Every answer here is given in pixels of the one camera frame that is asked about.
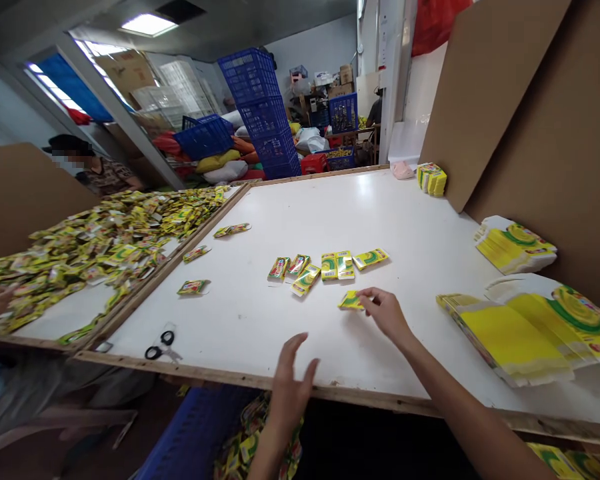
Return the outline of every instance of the person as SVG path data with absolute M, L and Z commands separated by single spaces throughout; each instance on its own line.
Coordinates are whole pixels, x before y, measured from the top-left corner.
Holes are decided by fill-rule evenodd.
M 16 288 L 0 293 L 0 315 Z M 144 395 L 154 380 L 152 373 L 68 360 L 42 350 L 0 348 L 0 435 L 82 388 L 96 386 L 87 408 L 104 409 Z
M 548 466 L 512 432 L 496 412 L 486 408 L 428 352 L 411 332 L 395 295 L 378 288 L 356 293 L 378 328 L 404 355 L 446 420 L 474 469 L 484 480 L 555 480 Z M 311 396 L 319 360 L 310 362 L 304 379 L 294 380 L 295 354 L 307 339 L 300 333 L 280 352 L 273 378 L 269 416 L 247 480 L 277 476 L 291 434 Z
M 43 151 L 56 157 L 67 157 L 84 168 L 89 184 L 96 187 L 101 197 L 130 190 L 142 190 L 142 182 L 131 170 L 119 162 L 96 155 L 91 144 L 74 135 L 57 135 L 49 139 Z
M 366 123 L 367 128 L 372 126 L 374 123 L 380 123 L 382 120 L 382 92 L 383 91 L 384 91 L 384 89 L 379 89 L 378 92 L 376 92 L 376 95 L 378 95 L 378 97 L 380 97 L 380 98 L 378 98 L 378 100 L 373 102 L 373 105 L 371 106 L 369 116 L 367 117 L 367 123 Z

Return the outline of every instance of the woman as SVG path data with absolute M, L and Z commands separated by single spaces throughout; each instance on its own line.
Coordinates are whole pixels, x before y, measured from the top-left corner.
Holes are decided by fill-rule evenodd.
M 90 184 L 97 188 L 100 197 L 144 188 L 131 170 L 121 163 L 96 155 L 90 143 L 74 135 L 58 135 L 49 139 L 49 146 L 42 150 L 54 157 L 67 157 L 70 162 L 84 168 Z

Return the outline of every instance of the blue plastic crate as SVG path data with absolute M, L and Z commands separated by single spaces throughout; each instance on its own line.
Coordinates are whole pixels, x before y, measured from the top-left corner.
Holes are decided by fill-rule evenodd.
M 173 138 L 192 161 L 224 153 L 233 147 L 233 139 L 222 118 L 200 122 L 174 134 Z
M 333 133 L 358 130 L 358 94 L 350 93 L 329 100 Z
M 228 134 L 230 134 L 230 135 L 234 134 L 235 131 L 233 130 L 233 124 L 228 120 L 224 120 L 224 118 L 220 117 L 216 113 L 212 113 L 211 115 L 208 115 L 208 116 L 202 117 L 202 118 L 198 118 L 198 119 L 193 119 L 191 117 L 183 115 L 182 116 L 182 130 L 189 129 L 191 127 L 200 125 L 201 123 L 204 123 L 204 122 L 208 122 L 209 120 L 214 120 L 216 118 L 220 118 L 220 120 L 222 121 L 222 124 L 227 129 Z
M 285 102 L 280 95 L 242 104 L 238 106 L 238 111 L 251 140 L 290 131 Z
M 237 106 L 280 95 L 271 57 L 250 48 L 218 60 Z
M 329 170 L 334 171 L 334 170 L 346 170 L 346 169 L 350 169 L 350 168 L 355 168 L 355 160 L 353 158 L 353 147 L 340 147 L 338 149 L 324 150 L 322 152 L 316 152 L 316 153 L 330 153 L 330 152 L 342 151 L 342 150 L 348 150 L 349 154 L 344 155 L 342 157 L 338 157 L 338 158 L 332 158 L 332 159 L 327 157 L 327 162 L 329 164 Z
M 265 162 L 283 163 L 297 156 L 297 150 L 291 136 L 291 129 L 273 137 L 252 140 L 258 158 Z
M 297 155 L 295 161 L 290 160 L 287 163 L 263 163 L 262 169 L 267 176 L 267 180 L 299 177 L 302 175 L 300 160 L 297 158 Z
M 242 409 L 260 392 L 234 385 L 190 390 L 136 480 L 213 478 L 222 444 L 238 432 Z

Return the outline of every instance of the wooden table frame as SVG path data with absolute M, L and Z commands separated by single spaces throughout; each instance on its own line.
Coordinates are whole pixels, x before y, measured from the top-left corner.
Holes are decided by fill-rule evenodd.
M 242 186 L 236 194 L 225 203 L 223 208 L 218 210 L 194 236 L 186 241 L 182 249 L 192 249 L 204 237 L 212 231 L 214 227 L 222 220 L 227 212 L 236 205 L 242 197 L 251 189 L 264 185 L 276 183 L 285 183 L 293 181 L 303 181 L 314 178 L 322 178 L 333 175 L 346 175 L 349 173 L 359 173 L 375 171 L 389 168 L 388 165 L 374 165 L 372 167 L 360 167 L 350 170 L 335 171 L 329 173 L 316 173 L 303 177 L 292 177 L 280 180 L 271 180 L 258 183 L 250 183 Z M 244 373 L 193 367 L 190 365 L 176 365 L 165 362 L 154 362 L 136 357 L 127 357 L 122 355 L 110 355 L 107 353 L 98 353 L 94 351 L 98 345 L 106 341 L 120 326 L 129 318 L 129 316 L 144 302 L 144 300 L 157 288 L 158 285 L 180 264 L 182 256 L 172 254 L 163 267 L 156 272 L 152 278 L 142 284 L 138 291 L 119 309 L 112 314 L 112 318 L 94 335 L 91 336 L 86 348 L 76 353 L 75 358 L 82 361 L 91 361 L 94 363 L 103 363 L 116 367 L 126 367 L 137 370 L 145 370 L 156 373 L 184 377 L 188 379 L 200 379 L 220 383 L 229 383 L 232 385 L 242 385 L 245 387 L 254 387 L 259 389 L 271 389 L 273 378 L 257 375 L 248 375 Z M 320 399 L 342 401 L 356 405 L 364 405 L 374 408 L 392 410 L 398 413 L 414 413 L 417 415 L 426 415 L 428 417 L 440 417 L 440 413 L 433 405 L 431 400 L 395 395 L 390 393 L 378 393 L 373 391 L 360 390 L 348 387 L 338 387 L 336 385 L 314 386 L 312 396 Z M 512 430 L 548 435 L 564 439 L 585 441 L 589 443 L 600 444 L 600 423 L 586 421 L 568 420 L 549 415 L 532 415 L 528 413 L 507 411 L 495 409 L 501 418 L 508 424 Z

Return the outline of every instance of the ceiling light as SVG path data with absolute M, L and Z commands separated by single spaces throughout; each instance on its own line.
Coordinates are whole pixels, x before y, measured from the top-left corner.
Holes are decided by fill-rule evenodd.
M 148 37 L 157 37 L 176 27 L 177 25 L 172 21 L 156 17 L 150 13 L 143 13 L 126 22 L 122 25 L 120 30 L 139 33 L 140 35 L 146 35 Z

